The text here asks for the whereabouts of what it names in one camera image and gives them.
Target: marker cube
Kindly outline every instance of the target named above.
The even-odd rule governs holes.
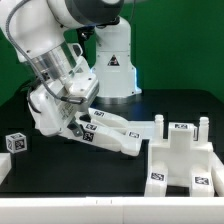
[[[26,136],[21,133],[7,135],[6,147],[13,154],[27,150]]]

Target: black cable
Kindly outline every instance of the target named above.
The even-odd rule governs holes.
[[[33,88],[30,87],[27,91],[27,102],[28,104],[30,105],[30,107],[32,108],[32,110],[38,114],[41,114],[41,112],[34,106],[32,100],[31,100],[31,97],[30,97],[30,94],[31,92],[33,91]]]
[[[48,91],[48,93],[50,95],[52,95],[55,99],[61,100],[61,101],[65,101],[65,102],[70,102],[70,99],[68,97],[58,97],[47,85],[47,83],[44,80],[43,75],[41,74],[41,72],[37,69],[36,65],[33,63],[33,61],[31,60],[31,58],[29,58],[29,56],[23,51],[23,49],[16,43],[16,41],[14,40],[14,38],[12,37],[11,33],[10,33],[10,22],[14,16],[14,14],[17,12],[18,9],[20,9],[23,5],[25,5],[26,3],[28,3],[31,0],[23,0],[20,3],[18,3],[13,9],[12,11],[9,13],[7,21],[6,21],[6,34],[8,36],[9,41],[11,42],[11,44],[23,55],[23,57],[30,63],[30,65],[32,66],[34,72],[36,72],[38,78],[40,79],[41,83],[43,84],[43,86],[45,87],[45,89]]]
[[[136,0],[133,0],[132,12],[131,17],[129,19],[129,24],[131,25],[135,16],[135,9],[136,9]]]

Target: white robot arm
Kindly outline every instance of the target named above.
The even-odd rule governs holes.
[[[43,135],[60,135],[133,156],[138,155],[142,139],[151,136],[153,122],[128,122],[89,108],[99,82],[81,56],[82,49],[69,46],[63,37],[67,29],[110,23],[123,4],[124,0],[0,1],[1,29],[19,60],[29,63],[41,81],[28,98],[36,128]]]

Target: black table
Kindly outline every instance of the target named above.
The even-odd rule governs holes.
[[[126,105],[93,104],[94,108],[128,120],[152,121],[156,114],[168,122],[199,124],[210,119],[209,141],[224,159],[224,104],[200,90],[145,90],[141,99]],[[21,132],[28,150],[14,154],[12,169],[0,186],[0,197],[143,196],[147,177],[147,145],[138,157],[114,153],[35,130],[26,94],[15,95],[0,107],[0,152],[7,152],[5,136]],[[167,196],[188,196],[188,189],[168,187]]]

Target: green wall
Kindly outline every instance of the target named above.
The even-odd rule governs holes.
[[[121,15],[129,19],[131,5]],[[150,0],[136,7],[132,62],[143,89],[202,89],[224,102],[224,0]],[[76,40],[75,32],[66,34]],[[87,44],[95,61],[94,37]],[[0,33],[0,105],[30,78]]]

